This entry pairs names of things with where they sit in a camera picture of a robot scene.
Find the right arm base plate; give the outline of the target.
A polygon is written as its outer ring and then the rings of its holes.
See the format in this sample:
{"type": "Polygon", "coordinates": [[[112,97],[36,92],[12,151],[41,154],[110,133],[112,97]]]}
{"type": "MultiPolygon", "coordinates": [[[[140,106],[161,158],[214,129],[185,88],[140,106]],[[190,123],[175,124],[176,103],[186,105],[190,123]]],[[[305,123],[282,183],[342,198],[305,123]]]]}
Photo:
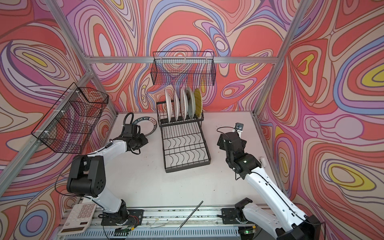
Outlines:
{"type": "Polygon", "coordinates": [[[255,223],[246,220],[244,214],[237,208],[222,208],[221,213],[218,214],[217,217],[222,219],[223,224],[225,225],[256,225],[255,223]]]}

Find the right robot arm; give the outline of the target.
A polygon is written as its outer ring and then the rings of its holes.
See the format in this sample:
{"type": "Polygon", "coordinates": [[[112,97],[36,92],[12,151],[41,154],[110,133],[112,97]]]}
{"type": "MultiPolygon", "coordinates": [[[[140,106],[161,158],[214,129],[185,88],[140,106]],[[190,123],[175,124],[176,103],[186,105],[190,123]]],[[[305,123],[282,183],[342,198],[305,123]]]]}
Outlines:
{"type": "Polygon", "coordinates": [[[297,207],[277,185],[270,180],[262,163],[245,152],[246,141],[238,132],[221,133],[218,146],[226,152],[226,163],[252,186],[272,210],[260,209],[249,199],[243,199],[236,208],[245,220],[256,224],[276,240],[318,240],[321,222],[297,207]]]}

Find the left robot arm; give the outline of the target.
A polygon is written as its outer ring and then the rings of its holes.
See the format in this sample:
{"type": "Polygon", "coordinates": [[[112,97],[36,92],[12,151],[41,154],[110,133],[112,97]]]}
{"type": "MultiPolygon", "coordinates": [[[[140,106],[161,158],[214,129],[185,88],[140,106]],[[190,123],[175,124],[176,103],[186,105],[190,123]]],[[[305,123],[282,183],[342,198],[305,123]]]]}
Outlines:
{"type": "Polygon", "coordinates": [[[131,152],[141,153],[140,148],[148,143],[141,127],[125,124],[122,133],[103,148],[87,154],[77,155],[71,163],[67,180],[67,191],[90,199],[103,210],[103,217],[118,225],[128,220],[129,214],[124,200],[116,197],[107,187],[106,165],[115,157],[131,152]]]}

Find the white plate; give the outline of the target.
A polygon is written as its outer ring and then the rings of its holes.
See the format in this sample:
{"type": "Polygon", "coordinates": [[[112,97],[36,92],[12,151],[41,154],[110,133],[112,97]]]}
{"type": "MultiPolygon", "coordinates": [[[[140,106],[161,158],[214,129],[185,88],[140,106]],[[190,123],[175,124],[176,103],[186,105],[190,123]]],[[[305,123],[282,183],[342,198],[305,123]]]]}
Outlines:
{"type": "Polygon", "coordinates": [[[168,90],[165,90],[165,97],[166,97],[166,109],[167,109],[167,118],[168,122],[170,123],[172,120],[172,100],[171,100],[171,95],[168,90]]]}

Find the pale green flower plate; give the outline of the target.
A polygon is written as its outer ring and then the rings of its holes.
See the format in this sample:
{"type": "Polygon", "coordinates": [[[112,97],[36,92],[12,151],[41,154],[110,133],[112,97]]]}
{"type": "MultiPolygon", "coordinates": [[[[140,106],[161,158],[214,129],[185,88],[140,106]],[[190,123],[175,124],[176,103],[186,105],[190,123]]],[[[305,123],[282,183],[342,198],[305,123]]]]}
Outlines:
{"type": "Polygon", "coordinates": [[[188,99],[188,115],[190,119],[193,119],[196,112],[196,101],[195,101],[195,95],[194,92],[190,87],[186,88],[186,94],[188,99]]]}

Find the yellow striped plate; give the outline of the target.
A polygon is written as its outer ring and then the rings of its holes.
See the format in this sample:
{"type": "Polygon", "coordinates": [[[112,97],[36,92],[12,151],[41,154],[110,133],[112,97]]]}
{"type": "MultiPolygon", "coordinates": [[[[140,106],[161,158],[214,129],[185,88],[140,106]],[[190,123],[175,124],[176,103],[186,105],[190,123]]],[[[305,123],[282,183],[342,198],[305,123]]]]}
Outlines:
{"type": "Polygon", "coordinates": [[[197,118],[202,117],[202,112],[203,112],[203,99],[202,99],[202,94],[199,89],[195,89],[194,91],[194,96],[195,96],[195,104],[196,104],[196,110],[195,110],[195,115],[197,118]]]}

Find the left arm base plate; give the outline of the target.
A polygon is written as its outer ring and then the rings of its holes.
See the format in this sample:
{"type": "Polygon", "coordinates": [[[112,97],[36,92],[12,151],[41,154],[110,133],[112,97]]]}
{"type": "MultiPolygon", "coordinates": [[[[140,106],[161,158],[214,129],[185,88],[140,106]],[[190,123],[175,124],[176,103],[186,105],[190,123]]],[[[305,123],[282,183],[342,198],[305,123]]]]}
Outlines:
{"type": "Polygon", "coordinates": [[[144,210],[130,209],[124,213],[101,213],[98,217],[102,220],[102,226],[131,226],[137,227],[142,224],[144,210]]]}

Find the black rimmed lettered plate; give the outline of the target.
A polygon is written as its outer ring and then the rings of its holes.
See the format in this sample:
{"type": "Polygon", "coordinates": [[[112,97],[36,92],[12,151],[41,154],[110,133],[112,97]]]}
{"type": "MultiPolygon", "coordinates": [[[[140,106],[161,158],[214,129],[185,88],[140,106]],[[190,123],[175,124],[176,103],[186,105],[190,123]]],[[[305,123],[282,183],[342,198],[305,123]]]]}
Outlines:
{"type": "Polygon", "coordinates": [[[138,125],[141,128],[141,133],[144,134],[145,137],[153,134],[157,127],[158,123],[153,117],[140,117],[133,121],[134,125],[138,125]]]}

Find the orange sunburst plate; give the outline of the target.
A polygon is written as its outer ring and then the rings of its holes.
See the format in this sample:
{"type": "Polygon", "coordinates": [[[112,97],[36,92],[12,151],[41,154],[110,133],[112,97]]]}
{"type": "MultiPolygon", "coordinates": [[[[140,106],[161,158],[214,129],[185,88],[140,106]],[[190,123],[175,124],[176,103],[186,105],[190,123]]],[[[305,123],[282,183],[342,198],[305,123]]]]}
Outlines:
{"type": "Polygon", "coordinates": [[[175,115],[176,122],[179,120],[179,114],[180,114],[180,101],[179,101],[177,92],[174,92],[174,115],[175,115]]]}
{"type": "Polygon", "coordinates": [[[187,119],[188,115],[188,99],[184,88],[181,88],[181,112],[183,120],[187,119]]]}

